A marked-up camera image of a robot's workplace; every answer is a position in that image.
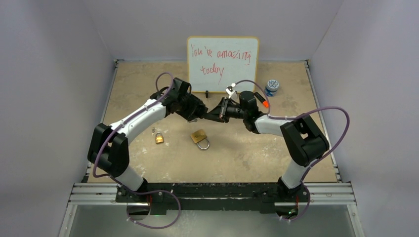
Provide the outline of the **large brass padlock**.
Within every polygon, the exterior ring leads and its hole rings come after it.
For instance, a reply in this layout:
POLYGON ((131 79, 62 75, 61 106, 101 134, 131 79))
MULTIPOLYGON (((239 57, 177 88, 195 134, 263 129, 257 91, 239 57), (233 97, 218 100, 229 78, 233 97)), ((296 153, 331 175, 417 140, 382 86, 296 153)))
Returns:
POLYGON ((207 150, 210 147, 210 142, 208 140, 208 137, 205 133, 205 131, 203 129, 199 129, 195 132, 193 132, 190 135, 192 141, 194 142, 194 144, 200 149, 200 150, 207 150), (201 142, 205 142, 206 146, 201 146, 200 143, 201 142))

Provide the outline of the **black padlock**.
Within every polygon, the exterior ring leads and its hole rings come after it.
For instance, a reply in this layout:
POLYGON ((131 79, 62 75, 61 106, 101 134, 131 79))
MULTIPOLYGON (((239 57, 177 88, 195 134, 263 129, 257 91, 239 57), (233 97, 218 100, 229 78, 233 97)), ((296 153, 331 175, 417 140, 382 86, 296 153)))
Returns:
POLYGON ((207 110, 195 110, 187 119, 187 123, 197 122, 200 119, 203 119, 207 114, 207 110))

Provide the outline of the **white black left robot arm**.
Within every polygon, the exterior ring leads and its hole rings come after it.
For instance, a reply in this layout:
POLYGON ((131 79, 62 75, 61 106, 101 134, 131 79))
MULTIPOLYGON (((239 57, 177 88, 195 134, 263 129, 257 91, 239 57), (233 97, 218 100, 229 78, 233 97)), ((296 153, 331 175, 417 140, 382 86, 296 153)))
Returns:
POLYGON ((203 118, 208 108, 203 101, 188 92, 174 92, 164 96, 156 92, 143 106, 129 116, 111 125, 100 123, 94 129, 87 158, 93 164, 92 174, 99 178, 96 170, 115 179, 128 188, 128 196, 135 202, 147 197, 147 181, 129 165, 129 145, 154 123, 176 113, 192 121, 203 118))

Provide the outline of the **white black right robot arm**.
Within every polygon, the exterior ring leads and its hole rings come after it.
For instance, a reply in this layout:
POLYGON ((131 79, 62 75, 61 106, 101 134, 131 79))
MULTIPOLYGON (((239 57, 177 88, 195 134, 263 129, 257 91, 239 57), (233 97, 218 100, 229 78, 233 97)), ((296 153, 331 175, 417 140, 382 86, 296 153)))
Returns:
POLYGON ((309 166, 330 148, 325 135, 310 115, 290 121, 273 119, 259 110, 257 99, 250 91, 240 93, 239 102, 222 98, 204 118, 222 123, 228 123, 231 118, 241 119, 252 133, 283 137, 292 159, 278 180, 277 194, 284 201, 296 196, 309 166))

